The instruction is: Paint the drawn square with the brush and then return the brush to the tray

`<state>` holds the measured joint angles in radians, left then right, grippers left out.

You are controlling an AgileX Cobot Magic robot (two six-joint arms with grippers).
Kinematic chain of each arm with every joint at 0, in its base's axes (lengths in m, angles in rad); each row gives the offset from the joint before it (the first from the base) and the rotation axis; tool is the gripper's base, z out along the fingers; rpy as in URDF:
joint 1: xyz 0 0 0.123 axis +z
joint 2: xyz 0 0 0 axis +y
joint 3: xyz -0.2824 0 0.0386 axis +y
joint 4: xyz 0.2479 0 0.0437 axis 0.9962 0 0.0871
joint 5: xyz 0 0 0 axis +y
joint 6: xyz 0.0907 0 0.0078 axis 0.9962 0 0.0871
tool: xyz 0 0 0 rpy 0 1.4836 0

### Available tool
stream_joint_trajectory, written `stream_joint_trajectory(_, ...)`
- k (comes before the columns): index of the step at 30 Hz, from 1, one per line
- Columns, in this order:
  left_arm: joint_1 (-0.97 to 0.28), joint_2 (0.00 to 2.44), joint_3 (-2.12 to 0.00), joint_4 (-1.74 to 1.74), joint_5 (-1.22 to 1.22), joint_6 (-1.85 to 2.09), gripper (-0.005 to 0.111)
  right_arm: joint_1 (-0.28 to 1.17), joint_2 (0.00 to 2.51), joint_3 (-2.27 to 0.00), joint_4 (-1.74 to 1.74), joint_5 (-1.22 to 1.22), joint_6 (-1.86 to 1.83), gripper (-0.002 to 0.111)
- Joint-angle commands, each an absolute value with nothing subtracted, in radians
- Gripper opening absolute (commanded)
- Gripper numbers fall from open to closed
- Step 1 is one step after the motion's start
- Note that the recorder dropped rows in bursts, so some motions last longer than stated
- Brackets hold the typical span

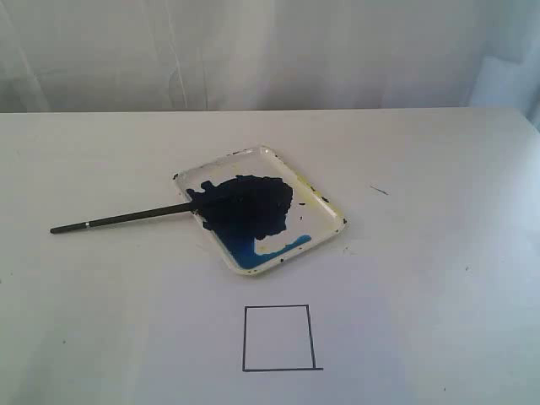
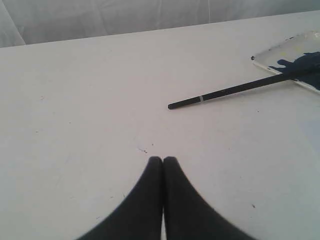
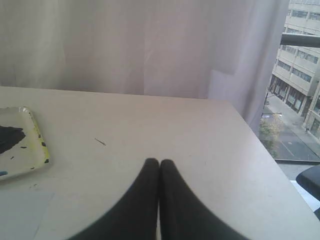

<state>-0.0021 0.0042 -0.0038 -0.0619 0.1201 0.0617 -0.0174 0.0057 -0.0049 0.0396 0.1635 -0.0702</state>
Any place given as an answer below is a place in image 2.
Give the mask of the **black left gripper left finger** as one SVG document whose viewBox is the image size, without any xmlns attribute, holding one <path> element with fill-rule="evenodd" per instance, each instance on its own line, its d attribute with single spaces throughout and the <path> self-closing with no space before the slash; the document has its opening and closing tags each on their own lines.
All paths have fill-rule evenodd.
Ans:
<svg viewBox="0 0 320 240">
<path fill-rule="evenodd" d="M 121 204 L 80 240 L 160 240 L 163 219 L 163 162 L 152 156 Z"/>
</svg>

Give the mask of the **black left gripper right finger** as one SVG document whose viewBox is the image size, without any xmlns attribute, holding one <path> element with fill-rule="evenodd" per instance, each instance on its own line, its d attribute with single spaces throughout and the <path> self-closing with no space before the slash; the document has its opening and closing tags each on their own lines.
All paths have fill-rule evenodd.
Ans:
<svg viewBox="0 0 320 240">
<path fill-rule="evenodd" d="M 163 160 L 164 221 L 168 240 L 252 240 L 217 213 L 192 186 L 178 160 Z"/>
</svg>

